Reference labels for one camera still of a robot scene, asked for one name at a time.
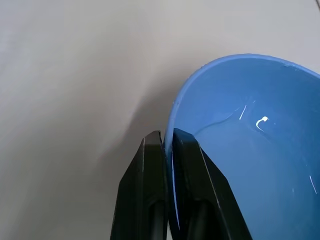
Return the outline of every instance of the blue bowl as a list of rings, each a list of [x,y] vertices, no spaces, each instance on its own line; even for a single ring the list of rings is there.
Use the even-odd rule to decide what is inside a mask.
[[[320,75],[271,56],[214,60],[180,90],[168,121],[226,176],[253,239],[320,239]]]

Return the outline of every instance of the white background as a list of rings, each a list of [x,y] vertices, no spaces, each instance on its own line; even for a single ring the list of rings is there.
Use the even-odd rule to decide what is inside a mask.
[[[109,239],[142,137],[239,53],[320,73],[315,0],[1,0],[0,239]]]

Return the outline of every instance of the white surface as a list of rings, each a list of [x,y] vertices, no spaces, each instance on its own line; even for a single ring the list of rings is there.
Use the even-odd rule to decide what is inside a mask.
[[[192,72],[238,53],[320,72],[319,43],[315,0],[0,1],[0,239],[109,239]]]

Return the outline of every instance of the blue plastic bowl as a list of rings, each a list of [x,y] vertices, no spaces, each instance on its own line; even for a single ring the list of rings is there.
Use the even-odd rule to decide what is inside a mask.
[[[271,56],[214,60],[180,90],[168,121],[229,181],[253,239],[320,239],[320,75]]]

